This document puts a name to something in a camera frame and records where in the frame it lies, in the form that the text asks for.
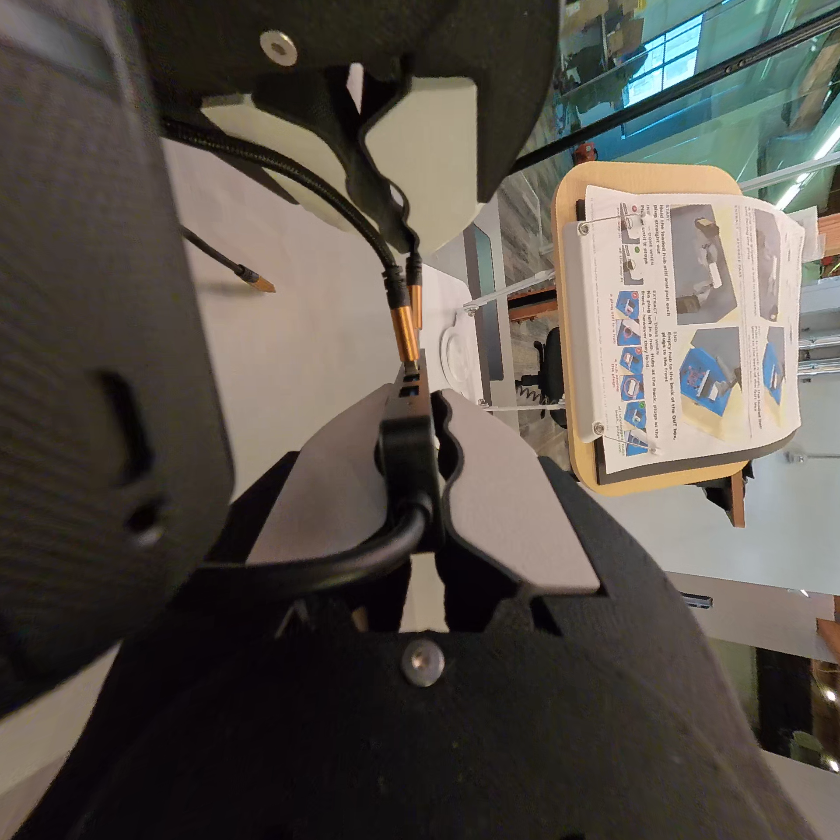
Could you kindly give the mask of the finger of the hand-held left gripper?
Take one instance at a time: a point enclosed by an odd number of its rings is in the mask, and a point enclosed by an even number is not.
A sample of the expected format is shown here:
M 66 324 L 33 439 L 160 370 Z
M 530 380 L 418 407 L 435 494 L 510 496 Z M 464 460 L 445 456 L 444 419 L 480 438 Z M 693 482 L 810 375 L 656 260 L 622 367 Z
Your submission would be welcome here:
M 370 171 L 359 142 L 361 66 L 267 76 L 247 93 L 206 97 L 201 113 L 231 137 L 266 147 L 309 169 L 362 212 Z
M 411 80 L 364 134 L 375 169 L 407 202 L 405 223 L 429 257 L 480 213 L 477 88 L 467 77 Z

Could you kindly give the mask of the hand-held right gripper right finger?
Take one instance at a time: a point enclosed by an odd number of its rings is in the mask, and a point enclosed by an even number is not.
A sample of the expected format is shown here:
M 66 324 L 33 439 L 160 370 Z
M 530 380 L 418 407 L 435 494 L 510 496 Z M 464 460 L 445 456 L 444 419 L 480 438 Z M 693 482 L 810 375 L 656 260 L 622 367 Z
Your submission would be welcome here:
M 498 605 L 590 596 L 602 583 L 535 451 L 451 389 L 433 394 L 444 472 L 435 554 L 450 632 L 481 632 Z

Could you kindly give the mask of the printed instruction sheet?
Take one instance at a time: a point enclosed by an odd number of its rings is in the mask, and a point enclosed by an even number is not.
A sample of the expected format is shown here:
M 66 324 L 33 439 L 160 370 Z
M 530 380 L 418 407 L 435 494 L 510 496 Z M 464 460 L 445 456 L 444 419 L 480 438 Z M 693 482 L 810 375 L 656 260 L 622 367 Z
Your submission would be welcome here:
M 599 485 L 750 461 L 802 424 L 805 231 L 741 194 L 585 191 L 577 230 Z

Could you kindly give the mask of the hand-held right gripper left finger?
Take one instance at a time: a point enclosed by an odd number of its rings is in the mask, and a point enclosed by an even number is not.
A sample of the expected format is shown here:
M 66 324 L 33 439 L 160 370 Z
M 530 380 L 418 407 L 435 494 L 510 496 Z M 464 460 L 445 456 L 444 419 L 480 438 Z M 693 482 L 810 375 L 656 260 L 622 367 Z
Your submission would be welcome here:
M 392 386 L 382 385 L 303 446 L 247 565 L 311 560 L 351 550 L 385 525 L 385 480 L 375 465 Z

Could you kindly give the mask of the black office chair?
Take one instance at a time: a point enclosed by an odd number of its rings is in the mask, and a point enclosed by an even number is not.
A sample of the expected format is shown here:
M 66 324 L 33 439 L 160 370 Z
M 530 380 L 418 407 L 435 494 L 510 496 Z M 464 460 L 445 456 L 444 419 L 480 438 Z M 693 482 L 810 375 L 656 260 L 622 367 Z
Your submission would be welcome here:
M 534 340 L 539 369 L 537 374 L 525 374 L 515 381 L 518 396 L 541 406 L 564 408 L 564 373 L 560 328 L 551 329 L 544 340 Z

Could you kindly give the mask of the wooden display board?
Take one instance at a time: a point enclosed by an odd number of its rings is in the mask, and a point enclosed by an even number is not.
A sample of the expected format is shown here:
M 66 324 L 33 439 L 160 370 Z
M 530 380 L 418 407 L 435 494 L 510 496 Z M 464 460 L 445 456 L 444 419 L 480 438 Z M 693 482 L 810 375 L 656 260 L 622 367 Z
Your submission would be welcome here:
M 713 465 L 702 459 L 693 469 L 672 469 L 658 476 L 622 479 L 613 484 L 597 482 L 595 446 L 586 443 L 574 420 L 577 383 L 571 362 L 572 316 L 568 302 L 568 281 L 564 267 L 562 231 L 566 224 L 577 221 L 576 203 L 585 198 L 587 186 L 601 186 L 624 193 L 698 193 L 740 196 L 736 181 L 723 170 L 710 165 L 646 164 L 591 161 L 574 166 L 558 184 L 550 203 L 553 234 L 555 286 L 558 302 L 560 347 L 563 361 L 568 441 L 573 473 L 583 488 L 602 497 L 622 497 L 643 491 L 695 485 L 701 481 L 725 479 L 739 473 L 751 459 L 730 456 L 722 464 Z

